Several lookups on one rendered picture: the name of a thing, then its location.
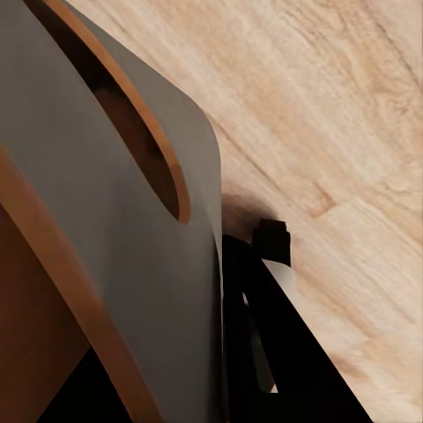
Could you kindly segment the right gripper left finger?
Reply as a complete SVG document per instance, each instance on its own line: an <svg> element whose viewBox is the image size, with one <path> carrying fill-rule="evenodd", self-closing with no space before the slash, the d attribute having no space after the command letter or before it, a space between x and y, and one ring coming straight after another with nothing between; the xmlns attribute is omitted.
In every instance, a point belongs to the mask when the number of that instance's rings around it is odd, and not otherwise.
<svg viewBox="0 0 423 423"><path fill-rule="evenodd" d="M36 423L133 423L91 346Z"/></svg>

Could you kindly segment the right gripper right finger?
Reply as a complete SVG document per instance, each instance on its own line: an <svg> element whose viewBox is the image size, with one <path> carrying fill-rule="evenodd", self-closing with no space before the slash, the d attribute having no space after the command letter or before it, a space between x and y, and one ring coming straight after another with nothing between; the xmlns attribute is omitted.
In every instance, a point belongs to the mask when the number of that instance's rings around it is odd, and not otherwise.
<svg viewBox="0 0 423 423"><path fill-rule="evenodd" d="M228 423L374 423L246 241L222 235ZM278 393L262 391L243 294Z"/></svg>

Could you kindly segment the trash can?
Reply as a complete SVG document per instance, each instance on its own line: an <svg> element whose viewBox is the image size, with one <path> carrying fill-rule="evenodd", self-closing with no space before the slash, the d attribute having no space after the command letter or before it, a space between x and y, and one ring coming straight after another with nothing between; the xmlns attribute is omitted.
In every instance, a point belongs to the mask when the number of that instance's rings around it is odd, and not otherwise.
<svg viewBox="0 0 423 423"><path fill-rule="evenodd" d="M0 423L91 346L133 423L224 423L209 121L66 0L0 0Z"/></svg>

